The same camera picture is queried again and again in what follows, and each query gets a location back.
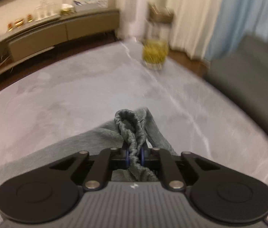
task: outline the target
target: silver screw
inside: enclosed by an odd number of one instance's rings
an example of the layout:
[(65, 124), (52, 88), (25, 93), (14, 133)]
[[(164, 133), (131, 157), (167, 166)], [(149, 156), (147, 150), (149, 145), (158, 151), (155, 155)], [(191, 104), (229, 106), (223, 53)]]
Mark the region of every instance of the silver screw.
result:
[(173, 189), (180, 189), (184, 186), (184, 184), (181, 181), (174, 180), (174, 181), (170, 181), (169, 186)]
[(98, 188), (100, 186), (100, 183), (98, 181), (91, 180), (91, 181), (87, 181), (85, 183), (85, 186), (88, 189), (95, 189), (95, 188)]

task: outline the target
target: twisted fabric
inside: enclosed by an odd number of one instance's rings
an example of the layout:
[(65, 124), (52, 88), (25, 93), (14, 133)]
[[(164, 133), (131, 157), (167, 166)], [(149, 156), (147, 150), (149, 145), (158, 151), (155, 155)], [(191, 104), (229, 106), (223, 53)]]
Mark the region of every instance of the twisted fabric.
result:
[(114, 122), (117, 131), (129, 145), (129, 171), (135, 177), (136, 181), (157, 181), (156, 175), (149, 168), (142, 166), (138, 159), (141, 146), (147, 139), (145, 117), (146, 113), (139, 120), (139, 117), (133, 111), (124, 109), (116, 112)]

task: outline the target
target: round black joint cover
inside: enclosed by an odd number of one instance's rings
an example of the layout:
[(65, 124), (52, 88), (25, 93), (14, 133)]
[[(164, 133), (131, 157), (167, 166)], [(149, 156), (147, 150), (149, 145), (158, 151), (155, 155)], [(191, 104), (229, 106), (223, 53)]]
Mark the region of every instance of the round black joint cover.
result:
[(227, 224), (251, 224), (268, 215), (268, 186), (235, 171), (208, 171), (192, 187), (201, 213)]
[(21, 223), (44, 223), (62, 217), (78, 198), (78, 189), (69, 179), (27, 173), (0, 186), (0, 212)]

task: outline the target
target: white logo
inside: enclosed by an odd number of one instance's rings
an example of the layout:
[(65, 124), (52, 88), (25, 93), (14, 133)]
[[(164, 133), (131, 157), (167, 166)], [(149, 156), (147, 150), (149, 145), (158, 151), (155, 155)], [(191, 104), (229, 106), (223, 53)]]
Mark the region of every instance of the white logo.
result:
[(134, 183), (133, 185), (130, 185), (131, 188), (135, 189), (135, 188), (138, 188), (139, 185), (137, 183)]

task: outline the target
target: gray sofa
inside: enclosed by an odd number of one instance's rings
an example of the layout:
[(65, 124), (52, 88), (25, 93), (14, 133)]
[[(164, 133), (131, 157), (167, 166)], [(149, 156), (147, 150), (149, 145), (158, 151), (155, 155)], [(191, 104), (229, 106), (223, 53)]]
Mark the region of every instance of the gray sofa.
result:
[(235, 52), (212, 62), (205, 79), (268, 134), (267, 43), (245, 36)]

